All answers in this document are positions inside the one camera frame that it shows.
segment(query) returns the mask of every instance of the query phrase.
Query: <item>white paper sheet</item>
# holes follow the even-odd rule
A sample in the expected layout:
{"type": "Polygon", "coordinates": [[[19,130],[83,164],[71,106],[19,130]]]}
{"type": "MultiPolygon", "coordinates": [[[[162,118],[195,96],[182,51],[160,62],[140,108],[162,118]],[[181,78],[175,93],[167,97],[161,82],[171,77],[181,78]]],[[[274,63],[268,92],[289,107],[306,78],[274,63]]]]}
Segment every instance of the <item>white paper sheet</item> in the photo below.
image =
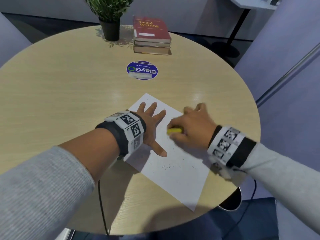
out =
{"type": "Polygon", "coordinates": [[[186,153],[166,134],[170,120],[182,113],[147,93],[129,110],[137,111],[142,102],[146,103],[146,109],[153,102],[157,102],[154,114],[163,109],[167,111],[156,128],[156,141],[166,150],[168,156],[158,156],[149,146],[142,145],[126,162],[194,211],[209,173],[211,163],[208,155],[206,152],[189,149],[187,150],[192,155],[186,153]]]}

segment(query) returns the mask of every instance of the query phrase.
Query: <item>finger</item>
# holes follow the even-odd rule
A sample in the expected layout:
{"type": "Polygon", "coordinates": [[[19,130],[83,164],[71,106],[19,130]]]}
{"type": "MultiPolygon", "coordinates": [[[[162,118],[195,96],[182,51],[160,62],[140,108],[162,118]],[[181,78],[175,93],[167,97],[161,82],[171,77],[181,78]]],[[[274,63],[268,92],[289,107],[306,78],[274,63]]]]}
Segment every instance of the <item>finger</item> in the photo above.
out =
{"type": "Polygon", "coordinates": [[[155,140],[153,142],[151,142],[149,146],[159,156],[166,157],[168,155],[167,152],[155,140]]]}
{"type": "Polygon", "coordinates": [[[138,108],[137,112],[143,113],[145,107],[146,107],[146,103],[145,103],[145,102],[142,102],[142,103],[139,105],[139,108],[138,108]]]}
{"type": "Polygon", "coordinates": [[[190,113],[190,112],[192,112],[193,111],[193,109],[192,108],[190,108],[190,107],[184,107],[183,108],[183,113],[186,115],[186,114],[188,114],[188,113],[190,113]]]}
{"type": "Polygon", "coordinates": [[[173,127],[184,127],[184,115],[177,118],[173,118],[169,122],[167,129],[171,129],[173,127]]]}
{"type": "Polygon", "coordinates": [[[207,111],[207,106],[205,103],[200,103],[200,104],[197,104],[196,108],[195,108],[195,111],[199,111],[199,110],[204,110],[204,111],[207,111]]]}
{"type": "Polygon", "coordinates": [[[174,140],[175,142],[179,142],[179,143],[182,143],[182,144],[188,144],[189,143],[189,138],[185,134],[182,134],[182,133],[172,133],[170,135],[170,138],[172,140],[174,140]]]}
{"type": "Polygon", "coordinates": [[[151,106],[149,107],[149,108],[147,108],[147,110],[146,110],[146,114],[147,115],[149,115],[149,116],[152,116],[153,115],[153,113],[155,112],[155,110],[156,110],[156,108],[157,108],[157,103],[156,102],[153,102],[152,104],[151,104],[151,106]]]}
{"type": "Polygon", "coordinates": [[[152,117],[153,121],[155,123],[158,123],[160,120],[163,119],[163,117],[165,117],[166,113],[167,113],[166,110],[162,110],[160,113],[158,113],[158,114],[156,114],[155,116],[152,117]]]}

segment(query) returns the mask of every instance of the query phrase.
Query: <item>gray sleeve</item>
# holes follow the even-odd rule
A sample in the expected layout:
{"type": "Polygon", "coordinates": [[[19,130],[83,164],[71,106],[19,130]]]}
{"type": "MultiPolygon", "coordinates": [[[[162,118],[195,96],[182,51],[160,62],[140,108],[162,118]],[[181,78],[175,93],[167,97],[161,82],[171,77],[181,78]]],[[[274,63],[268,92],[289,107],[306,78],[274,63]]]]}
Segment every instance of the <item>gray sleeve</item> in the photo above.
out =
{"type": "Polygon", "coordinates": [[[0,238],[53,240],[94,181],[68,151],[54,146],[0,175],[0,238]]]}
{"type": "Polygon", "coordinates": [[[320,172],[258,143],[241,167],[320,234],[320,172]]]}

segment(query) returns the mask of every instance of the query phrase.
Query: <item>metal stand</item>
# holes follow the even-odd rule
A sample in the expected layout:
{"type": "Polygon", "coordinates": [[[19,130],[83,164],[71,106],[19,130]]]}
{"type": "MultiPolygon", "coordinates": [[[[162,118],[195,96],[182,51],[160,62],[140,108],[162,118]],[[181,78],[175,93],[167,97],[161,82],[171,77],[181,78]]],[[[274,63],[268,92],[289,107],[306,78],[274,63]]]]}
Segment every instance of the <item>metal stand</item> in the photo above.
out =
{"type": "Polygon", "coordinates": [[[250,9],[244,9],[237,24],[235,25],[230,37],[227,42],[214,42],[211,44],[211,50],[220,56],[222,59],[224,57],[237,58],[240,55],[240,52],[231,45],[232,41],[235,39],[241,25],[246,19],[250,9]]]}

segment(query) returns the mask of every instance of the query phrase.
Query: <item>round wooden table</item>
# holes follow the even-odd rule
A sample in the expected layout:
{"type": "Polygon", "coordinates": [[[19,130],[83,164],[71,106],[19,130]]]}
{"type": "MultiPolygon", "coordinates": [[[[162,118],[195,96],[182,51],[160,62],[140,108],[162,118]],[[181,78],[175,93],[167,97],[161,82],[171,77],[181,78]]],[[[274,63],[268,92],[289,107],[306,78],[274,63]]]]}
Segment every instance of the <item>round wooden table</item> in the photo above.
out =
{"type": "MultiPolygon", "coordinates": [[[[131,26],[121,27],[117,42],[104,40],[101,27],[92,26],[51,36],[14,56],[0,69],[0,173],[92,130],[145,93],[178,111],[206,102],[216,123],[233,125],[258,141],[258,110],[241,77],[210,50],[170,35],[170,56],[134,53],[131,26]],[[158,75],[152,80],[130,78],[126,67],[137,60],[156,65],[158,75]]],[[[210,171],[192,212],[120,161],[101,179],[110,234],[137,234],[188,222],[223,202],[243,179],[240,175],[228,182],[210,171]]],[[[97,188],[67,227],[105,233],[97,188]]]]}

